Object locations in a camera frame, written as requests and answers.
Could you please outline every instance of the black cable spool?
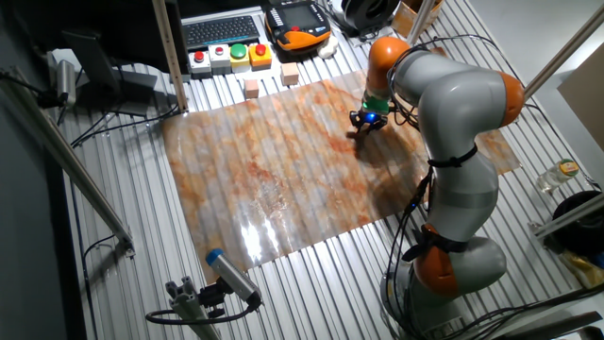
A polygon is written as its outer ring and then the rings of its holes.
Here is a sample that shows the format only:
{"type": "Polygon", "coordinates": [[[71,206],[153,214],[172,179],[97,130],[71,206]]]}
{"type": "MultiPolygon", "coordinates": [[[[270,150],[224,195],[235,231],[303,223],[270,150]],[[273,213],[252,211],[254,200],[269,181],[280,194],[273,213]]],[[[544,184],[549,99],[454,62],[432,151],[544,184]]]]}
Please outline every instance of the black cable spool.
{"type": "MultiPolygon", "coordinates": [[[[602,195],[599,191],[585,191],[566,198],[556,208],[555,220],[590,199],[602,195]]],[[[545,244],[557,252],[568,249],[579,256],[595,256],[604,252],[604,208],[579,219],[547,236],[545,244]]]]}

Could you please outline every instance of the orange handheld controller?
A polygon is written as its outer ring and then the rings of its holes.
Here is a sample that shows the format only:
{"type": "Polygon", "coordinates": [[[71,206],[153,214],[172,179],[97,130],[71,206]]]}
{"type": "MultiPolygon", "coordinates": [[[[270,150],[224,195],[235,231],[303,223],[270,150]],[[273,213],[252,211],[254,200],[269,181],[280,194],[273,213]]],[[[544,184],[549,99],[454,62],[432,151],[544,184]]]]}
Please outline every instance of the orange handheld controller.
{"type": "Polygon", "coordinates": [[[270,7],[264,21],[273,43],[285,51],[312,50],[331,34],[327,16],[312,1],[270,7]]]}

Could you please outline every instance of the green button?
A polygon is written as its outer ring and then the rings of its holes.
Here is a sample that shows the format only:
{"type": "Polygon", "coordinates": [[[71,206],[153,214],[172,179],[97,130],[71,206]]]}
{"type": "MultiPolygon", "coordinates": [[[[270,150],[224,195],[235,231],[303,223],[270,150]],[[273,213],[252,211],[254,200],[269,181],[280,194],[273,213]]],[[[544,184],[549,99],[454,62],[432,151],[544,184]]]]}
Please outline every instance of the green button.
{"type": "Polygon", "coordinates": [[[247,48],[245,48],[245,46],[241,43],[235,43],[234,45],[230,46],[230,56],[234,59],[241,59],[245,57],[246,53],[247,48]]]}

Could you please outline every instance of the marble-patterned mat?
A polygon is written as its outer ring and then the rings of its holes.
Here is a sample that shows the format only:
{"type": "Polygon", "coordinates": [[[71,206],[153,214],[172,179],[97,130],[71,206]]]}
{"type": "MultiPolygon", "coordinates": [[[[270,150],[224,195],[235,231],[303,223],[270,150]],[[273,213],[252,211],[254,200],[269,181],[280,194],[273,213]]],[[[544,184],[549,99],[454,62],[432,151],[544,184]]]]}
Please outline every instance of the marble-patterned mat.
{"type": "MultiPolygon", "coordinates": [[[[428,170],[420,134],[389,125],[348,138],[363,72],[171,118],[162,125],[180,202],[208,283],[220,247],[241,269],[401,211],[428,170]]],[[[519,166],[499,131],[478,150],[519,166]]]]}

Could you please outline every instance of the black monitor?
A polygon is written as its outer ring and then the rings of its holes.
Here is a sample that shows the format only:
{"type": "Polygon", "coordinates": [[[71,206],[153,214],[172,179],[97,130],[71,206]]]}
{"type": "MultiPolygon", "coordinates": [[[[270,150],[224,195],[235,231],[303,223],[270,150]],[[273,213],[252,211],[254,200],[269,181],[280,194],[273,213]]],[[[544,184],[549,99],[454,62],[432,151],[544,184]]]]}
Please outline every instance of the black monitor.
{"type": "MultiPolygon", "coordinates": [[[[146,112],[157,95],[153,91],[157,78],[113,67],[139,62],[170,72],[151,0],[13,0],[12,5],[17,20],[42,51],[74,51],[89,80],[78,85],[79,107],[146,112]]],[[[176,0],[166,0],[166,9],[180,72],[187,75],[187,47],[176,0]]]]}

